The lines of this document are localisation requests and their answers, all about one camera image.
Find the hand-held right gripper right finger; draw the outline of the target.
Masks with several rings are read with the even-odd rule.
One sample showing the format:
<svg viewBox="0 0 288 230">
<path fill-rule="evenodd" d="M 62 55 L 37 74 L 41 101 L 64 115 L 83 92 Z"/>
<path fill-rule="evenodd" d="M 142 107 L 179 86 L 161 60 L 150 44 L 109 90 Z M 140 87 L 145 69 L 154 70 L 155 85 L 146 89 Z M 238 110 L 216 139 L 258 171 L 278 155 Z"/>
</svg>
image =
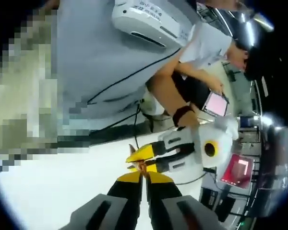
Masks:
<svg viewBox="0 0 288 230">
<path fill-rule="evenodd" d="M 182 195 L 173 180 L 148 172 L 149 217 L 155 230 L 219 230 L 217 215 L 191 195 Z"/>
</svg>

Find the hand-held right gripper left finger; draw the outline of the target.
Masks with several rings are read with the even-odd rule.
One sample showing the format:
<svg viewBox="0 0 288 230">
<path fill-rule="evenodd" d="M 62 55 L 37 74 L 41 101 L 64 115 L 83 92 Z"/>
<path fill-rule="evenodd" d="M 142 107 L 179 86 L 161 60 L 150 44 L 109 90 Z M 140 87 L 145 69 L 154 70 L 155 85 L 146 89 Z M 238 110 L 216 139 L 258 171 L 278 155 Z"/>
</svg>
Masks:
<svg viewBox="0 0 288 230">
<path fill-rule="evenodd" d="M 140 216 L 141 199 L 141 174 L 122 175 L 106 195 L 98 194 L 72 212 L 68 229 L 133 230 Z"/>
</svg>

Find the person's left hand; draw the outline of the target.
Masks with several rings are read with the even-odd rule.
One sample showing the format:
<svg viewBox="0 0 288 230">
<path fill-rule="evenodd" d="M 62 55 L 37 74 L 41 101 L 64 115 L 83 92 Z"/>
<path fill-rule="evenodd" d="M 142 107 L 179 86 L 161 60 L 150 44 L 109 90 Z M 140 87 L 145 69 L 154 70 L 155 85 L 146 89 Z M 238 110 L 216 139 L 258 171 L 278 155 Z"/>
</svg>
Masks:
<svg viewBox="0 0 288 230">
<path fill-rule="evenodd" d="M 178 127 L 189 127 L 191 129 L 198 129 L 199 125 L 197 115 L 193 111 L 186 112 L 178 122 Z"/>
</svg>

